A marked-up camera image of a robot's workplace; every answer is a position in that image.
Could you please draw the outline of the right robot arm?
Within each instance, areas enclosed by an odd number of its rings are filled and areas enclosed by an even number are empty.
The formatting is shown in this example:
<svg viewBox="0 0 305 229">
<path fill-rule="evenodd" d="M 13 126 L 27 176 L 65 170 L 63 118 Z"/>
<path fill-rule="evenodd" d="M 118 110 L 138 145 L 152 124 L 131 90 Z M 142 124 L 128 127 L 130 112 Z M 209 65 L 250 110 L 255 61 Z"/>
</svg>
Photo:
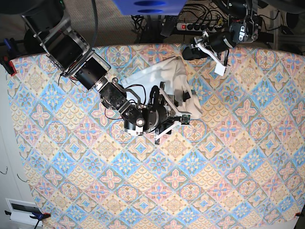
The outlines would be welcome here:
<svg viewBox="0 0 305 229">
<path fill-rule="evenodd" d="M 163 88 L 154 86 L 149 102 L 140 97 L 132 102 L 127 99 L 133 94 L 131 87 L 123 87 L 117 78 L 107 80 L 109 64 L 93 50 L 93 42 L 86 42 L 71 27 L 62 0 L 3 0 L 0 11 L 20 15 L 61 75 L 76 78 L 87 90 L 95 89 L 107 108 L 119 112 L 127 132 L 166 134 L 180 121 L 175 103 Z"/>
</svg>

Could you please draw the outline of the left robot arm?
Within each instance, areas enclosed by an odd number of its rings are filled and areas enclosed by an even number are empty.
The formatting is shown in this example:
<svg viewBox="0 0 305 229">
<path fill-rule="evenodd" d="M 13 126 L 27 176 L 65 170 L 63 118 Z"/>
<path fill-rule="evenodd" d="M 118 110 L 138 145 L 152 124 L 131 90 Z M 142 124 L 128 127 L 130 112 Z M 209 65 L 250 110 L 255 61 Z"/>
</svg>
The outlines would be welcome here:
<svg viewBox="0 0 305 229">
<path fill-rule="evenodd" d="M 215 57 L 221 60 L 226 53 L 224 64 L 227 64 L 229 50 L 241 43 L 252 43 L 257 40 L 259 19 L 256 0 L 214 0 L 213 3 L 228 16 L 228 24 L 216 32 L 205 29 L 202 36 L 195 37 L 182 52 L 184 60 Z"/>
</svg>

